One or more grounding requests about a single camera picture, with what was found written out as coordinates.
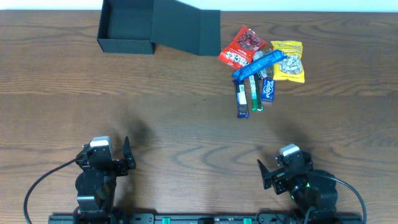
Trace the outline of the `green snack bar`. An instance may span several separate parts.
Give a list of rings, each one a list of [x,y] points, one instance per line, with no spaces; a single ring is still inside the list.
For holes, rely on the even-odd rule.
[[[259,87],[259,80],[256,75],[251,75],[249,77],[250,87],[251,87],[251,98],[252,98],[252,111],[263,111],[261,103],[261,92]]]

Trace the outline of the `blue snack bar wrapper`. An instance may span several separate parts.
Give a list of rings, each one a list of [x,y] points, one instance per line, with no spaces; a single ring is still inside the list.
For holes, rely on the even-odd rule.
[[[287,58],[287,55],[281,50],[273,50],[271,53],[266,54],[259,60],[252,62],[239,70],[236,70],[231,77],[235,78],[238,82],[242,82],[251,75],[256,74],[258,71],[262,70],[260,63],[261,60],[268,60],[271,65],[283,61]]]

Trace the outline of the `red Hacks candy bag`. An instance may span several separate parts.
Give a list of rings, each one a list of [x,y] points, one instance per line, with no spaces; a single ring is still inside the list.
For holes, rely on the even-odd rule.
[[[252,62],[253,56],[267,43],[252,29],[242,26],[233,41],[224,48],[218,60],[238,70]]]

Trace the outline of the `black gift box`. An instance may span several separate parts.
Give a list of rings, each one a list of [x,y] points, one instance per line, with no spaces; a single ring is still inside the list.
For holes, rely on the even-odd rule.
[[[217,56],[220,23],[220,11],[176,0],[104,0],[97,41],[104,53],[153,54],[157,45],[164,45]]]

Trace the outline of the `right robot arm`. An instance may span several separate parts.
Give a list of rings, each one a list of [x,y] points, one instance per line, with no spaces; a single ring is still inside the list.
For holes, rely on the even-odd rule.
[[[272,172],[261,161],[257,162],[264,189],[273,188],[277,195],[289,193],[304,223],[333,219],[338,199],[334,176],[324,170],[315,170],[307,152],[280,155],[276,160],[280,168]]]

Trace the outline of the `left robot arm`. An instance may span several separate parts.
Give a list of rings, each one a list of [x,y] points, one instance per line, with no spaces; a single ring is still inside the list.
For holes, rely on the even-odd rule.
[[[75,182],[82,214],[108,216],[113,210],[116,179],[136,168],[129,138],[124,139],[122,159],[114,160],[112,153],[110,137],[100,136],[85,144],[76,157],[76,164],[83,170]]]

